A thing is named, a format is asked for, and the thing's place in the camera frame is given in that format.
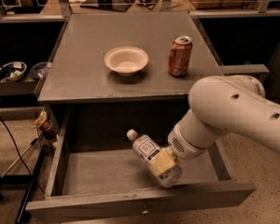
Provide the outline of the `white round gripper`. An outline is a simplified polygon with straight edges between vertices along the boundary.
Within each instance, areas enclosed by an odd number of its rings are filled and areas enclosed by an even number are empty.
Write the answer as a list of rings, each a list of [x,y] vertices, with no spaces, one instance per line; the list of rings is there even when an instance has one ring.
[[[204,148],[192,145],[182,135],[180,125],[176,124],[168,135],[169,147],[164,147],[156,154],[150,169],[155,176],[161,176],[176,165],[176,156],[185,161],[193,160],[205,152]]]

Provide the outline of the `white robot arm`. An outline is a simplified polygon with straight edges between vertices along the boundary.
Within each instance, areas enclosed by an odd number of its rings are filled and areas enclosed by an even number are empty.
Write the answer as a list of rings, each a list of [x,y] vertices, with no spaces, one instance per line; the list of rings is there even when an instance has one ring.
[[[204,77],[189,91],[189,111],[152,160],[156,177],[167,177],[179,160],[193,160],[228,133],[253,139],[280,154],[280,105],[263,97],[251,76]]]

